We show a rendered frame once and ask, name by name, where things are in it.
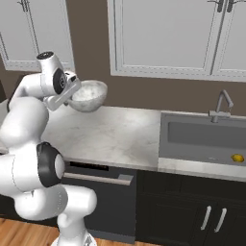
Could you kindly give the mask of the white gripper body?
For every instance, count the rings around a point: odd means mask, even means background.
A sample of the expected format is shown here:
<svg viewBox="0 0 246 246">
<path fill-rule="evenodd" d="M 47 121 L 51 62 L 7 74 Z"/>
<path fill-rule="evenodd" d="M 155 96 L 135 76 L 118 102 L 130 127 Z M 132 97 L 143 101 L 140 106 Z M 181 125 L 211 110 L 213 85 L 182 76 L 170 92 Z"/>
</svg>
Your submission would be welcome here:
<svg viewBox="0 0 246 246">
<path fill-rule="evenodd" d="M 80 88 L 81 82 L 79 79 L 76 79 L 74 82 L 67 85 L 60 95 L 45 97 L 43 103 L 50 111 L 55 111 Z"/>
</svg>

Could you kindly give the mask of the grey marbled bowl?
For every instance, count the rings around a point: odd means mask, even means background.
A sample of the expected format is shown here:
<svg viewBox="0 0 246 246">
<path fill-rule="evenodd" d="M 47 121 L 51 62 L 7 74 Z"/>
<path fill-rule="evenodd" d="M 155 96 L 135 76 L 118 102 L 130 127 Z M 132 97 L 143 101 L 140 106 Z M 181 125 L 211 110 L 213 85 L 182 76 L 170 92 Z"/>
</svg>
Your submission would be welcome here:
<svg viewBox="0 0 246 246">
<path fill-rule="evenodd" d="M 80 112 L 97 111 L 108 94 L 108 86 L 101 81 L 87 80 L 81 82 L 81 88 L 67 101 L 68 105 Z"/>
</svg>

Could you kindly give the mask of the grey sink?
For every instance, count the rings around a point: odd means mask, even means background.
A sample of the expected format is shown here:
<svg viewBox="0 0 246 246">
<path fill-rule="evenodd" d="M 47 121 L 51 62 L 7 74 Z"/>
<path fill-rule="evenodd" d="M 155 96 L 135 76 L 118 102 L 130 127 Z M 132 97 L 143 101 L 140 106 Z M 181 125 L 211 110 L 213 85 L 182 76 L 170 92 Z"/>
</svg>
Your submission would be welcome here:
<svg viewBox="0 0 246 246">
<path fill-rule="evenodd" d="M 240 154 L 244 162 L 233 161 Z M 159 157 L 246 166 L 246 120 L 162 113 Z"/>
</svg>

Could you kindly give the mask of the black dishwasher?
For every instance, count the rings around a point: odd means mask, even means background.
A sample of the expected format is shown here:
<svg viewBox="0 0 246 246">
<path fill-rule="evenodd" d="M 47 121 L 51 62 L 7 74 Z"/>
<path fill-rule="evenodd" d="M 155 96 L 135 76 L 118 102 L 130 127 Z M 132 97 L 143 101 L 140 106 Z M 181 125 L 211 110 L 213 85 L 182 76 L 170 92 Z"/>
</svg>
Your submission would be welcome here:
<svg viewBox="0 0 246 246">
<path fill-rule="evenodd" d="M 66 164 L 65 172 L 108 178 L 117 178 L 120 174 L 134 177 L 130 185 L 105 184 L 65 177 L 61 180 L 65 185 L 85 186 L 95 191 L 96 209 L 85 218 L 86 228 L 94 237 L 134 244 L 136 171 L 71 161 Z"/>
</svg>

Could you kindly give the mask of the grey metal tap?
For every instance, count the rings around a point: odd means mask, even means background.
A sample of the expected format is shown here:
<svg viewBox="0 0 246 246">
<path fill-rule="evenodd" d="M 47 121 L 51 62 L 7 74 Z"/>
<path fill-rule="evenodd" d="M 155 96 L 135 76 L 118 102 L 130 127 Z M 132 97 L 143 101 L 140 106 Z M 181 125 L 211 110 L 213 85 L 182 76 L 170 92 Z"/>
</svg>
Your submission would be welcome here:
<svg viewBox="0 0 246 246">
<path fill-rule="evenodd" d="M 221 111 L 221 105 L 222 105 L 222 100 L 225 99 L 227 104 L 228 104 L 228 111 Z M 218 101 L 217 101 L 217 106 L 214 111 L 209 111 L 209 116 L 211 117 L 211 122 L 212 123 L 217 123 L 219 117 L 225 117 L 225 118 L 230 118 L 231 117 L 231 109 L 234 106 L 234 102 L 231 99 L 230 95 L 228 92 L 223 89 L 219 93 Z"/>
</svg>

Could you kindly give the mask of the black lower cupboard door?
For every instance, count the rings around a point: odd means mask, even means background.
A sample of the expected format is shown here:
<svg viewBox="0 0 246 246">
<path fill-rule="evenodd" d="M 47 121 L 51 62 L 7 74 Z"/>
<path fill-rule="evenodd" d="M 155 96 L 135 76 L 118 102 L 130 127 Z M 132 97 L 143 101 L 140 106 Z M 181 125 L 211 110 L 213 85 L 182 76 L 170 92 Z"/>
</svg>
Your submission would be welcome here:
<svg viewBox="0 0 246 246">
<path fill-rule="evenodd" d="M 222 208 L 227 208 L 227 214 L 220 231 L 215 233 Z M 246 204 L 219 202 L 212 213 L 204 246 L 246 246 Z"/>
<path fill-rule="evenodd" d="M 201 231 L 207 210 L 212 202 L 182 196 L 148 196 L 145 211 L 145 235 L 149 242 L 163 246 L 202 246 L 209 222 Z"/>
</svg>

